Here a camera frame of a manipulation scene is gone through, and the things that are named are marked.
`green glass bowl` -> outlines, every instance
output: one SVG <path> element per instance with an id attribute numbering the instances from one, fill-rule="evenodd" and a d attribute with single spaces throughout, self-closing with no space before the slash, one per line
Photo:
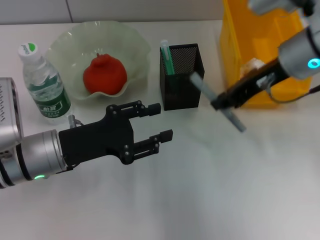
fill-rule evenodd
<path id="1" fill-rule="evenodd" d="M 117 21 L 91 21 L 61 34 L 45 57 L 59 71 L 66 91 L 77 100 L 99 95 L 119 97 L 131 82 L 146 79 L 149 73 L 148 42 L 137 30 Z M 90 93 L 83 82 L 84 70 L 99 54 L 119 59 L 127 73 L 127 82 L 115 95 Z"/>

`wall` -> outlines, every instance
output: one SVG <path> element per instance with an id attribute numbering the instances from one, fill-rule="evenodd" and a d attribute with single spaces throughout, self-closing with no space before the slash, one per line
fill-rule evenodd
<path id="1" fill-rule="evenodd" d="M 220 20 L 222 0 L 0 0 L 0 25 Z"/>

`green indicator light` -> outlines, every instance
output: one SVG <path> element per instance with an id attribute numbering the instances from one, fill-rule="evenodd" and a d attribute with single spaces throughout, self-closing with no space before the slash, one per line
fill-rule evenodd
<path id="1" fill-rule="evenodd" d="M 44 177 L 45 177 L 45 175 L 38 175 L 34 179 L 43 179 Z"/>

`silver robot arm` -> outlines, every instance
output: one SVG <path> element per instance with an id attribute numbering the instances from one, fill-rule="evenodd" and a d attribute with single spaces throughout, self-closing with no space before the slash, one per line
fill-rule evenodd
<path id="1" fill-rule="evenodd" d="M 0 189 L 65 171 L 56 130 L 23 137 L 11 78 L 0 78 Z"/>
<path id="2" fill-rule="evenodd" d="M 134 143 L 129 119 L 160 112 L 159 103 L 148 107 L 141 101 L 110 105 L 100 121 L 84 125 L 71 115 L 70 129 L 24 137 L 14 81 L 0 77 L 0 189 L 64 173 L 106 155 L 116 156 L 128 165 L 157 154 L 160 143 L 172 140 L 173 131 Z"/>

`red fruit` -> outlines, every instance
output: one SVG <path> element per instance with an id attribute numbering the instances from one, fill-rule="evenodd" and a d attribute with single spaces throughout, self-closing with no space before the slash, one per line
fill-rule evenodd
<path id="1" fill-rule="evenodd" d="M 116 58 L 103 54 L 91 61 L 84 70 L 83 82 L 90 93 L 103 92 L 115 95 L 121 91 L 127 82 L 127 72 L 123 64 Z"/>

